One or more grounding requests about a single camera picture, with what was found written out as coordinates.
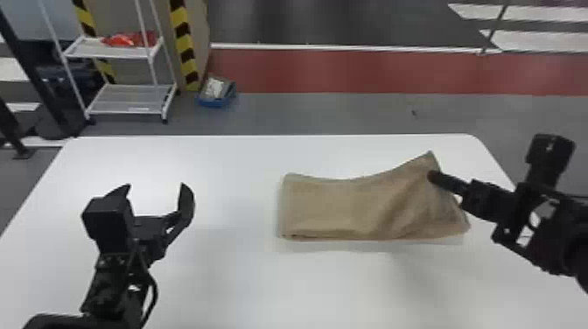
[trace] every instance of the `hazard stripe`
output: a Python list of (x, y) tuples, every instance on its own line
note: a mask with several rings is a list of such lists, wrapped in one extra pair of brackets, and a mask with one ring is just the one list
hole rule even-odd
[[(92, 38), (98, 37), (96, 34), (94, 19), (92, 18), (92, 14), (88, 10), (88, 7), (86, 7), (84, 0), (72, 0), (72, 4), (75, 7), (75, 14), (78, 16), (78, 20), (80, 20), (81, 28), (84, 30), (84, 33)], [(96, 66), (98, 70), (104, 74), (108, 83), (116, 83), (115, 70), (113, 70), (112, 65), (110, 65), (107, 60), (98, 59), (96, 61)]]
[(200, 88), (200, 74), (184, 0), (170, 0), (170, 18), (171, 27), (176, 35), (176, 51), (181, 62), (186, 89), (196, 91)]

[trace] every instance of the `white table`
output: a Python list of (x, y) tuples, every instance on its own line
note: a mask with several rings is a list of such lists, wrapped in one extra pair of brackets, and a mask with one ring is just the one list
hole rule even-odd
[[(140, 136), (68, 143), (0, 238), (0, 327), (37, 312), (78, 314), (97, 250), (80, 214), (131, 183), (136, 214), (196, 195), (192, 225), (154, 264), (147, 328), (579, 328), (588, 298), (490, 241), (472, 220), (462, 245), (286, 242), (275, 237), (287, 172), (349, 178), (433, 150), (443, 169), (511, 188), (467, 135)], [(522, 154), (513, 155), (523, 161)]]

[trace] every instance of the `robotic arm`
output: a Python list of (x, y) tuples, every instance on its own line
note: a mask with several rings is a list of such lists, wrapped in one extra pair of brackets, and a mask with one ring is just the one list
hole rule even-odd
[[(468, 213), (496, 223), (495, 243), (550, 274), (575, 277), (588, 293), (588, 206), (577, 201), (582, 196), (555, 190), (574, 149), (575, 144), (563, 137), (536, 135), (526, 157), (528, 175), (514, 192), (476, 179), (468, 184), (439, 171), (429, 172), (429, 181), (460, 195), (460, 207)], [(535, 225), (532, 213), (544, 203), (554, 210)], [(523, 244), (525, 228), (532, 235)]]
[[(167, 215), (135, 216), (127, 199), (130, 185), (94, 198), (81, 218), (100, 252), (95, 273), (80, 311), (72, 317), (39, 314), (25, 329), (139, 329), (158, 300), (158, 286), (149, 267), (164, 258), (167, 247), (187, 228), (194, 215), (194, 196), (180, 187), (178, 210)], [(144, 302), (151, 288), (151, 301)]]

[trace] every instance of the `floor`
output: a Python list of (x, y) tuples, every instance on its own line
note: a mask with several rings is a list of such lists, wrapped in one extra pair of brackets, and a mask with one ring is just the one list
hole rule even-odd
[[(526, 172), (532, 136), (556, 133), (578, 142), (561, 189), (588, 193), (588, 0), (514, 0), (492, 45), (504, 53), (476, 56), (471, 49), (486, 42), (500, 4), (341, 0), (333, 8), (326, 0), (211, 1), (209, 70), (237, 81), (241, 94), (231, 107), (198, 108), (184, 93), (168, 125), (156, 117), (102, 116), (82, 135), (460, 132), (478, 137), (517, 181)], [(411, 48), (267, 50), (275, 45)], [(38, 111), (39, 98), (1, 44), (0, 57), (2, 97), (15, 112)], [(40, 149), (17, 162), (11, 150), (0, 150), (0, 231), (58, 151)]]

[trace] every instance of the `folded cloth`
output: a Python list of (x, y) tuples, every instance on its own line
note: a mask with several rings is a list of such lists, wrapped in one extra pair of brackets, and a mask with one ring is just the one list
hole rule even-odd
[(278, 233), (305, 240), (422, 240), (465, 233), (470, 225), (457, 201), (431, 184), (439, 170), (432, 152), (373, 176), (283, 179)]

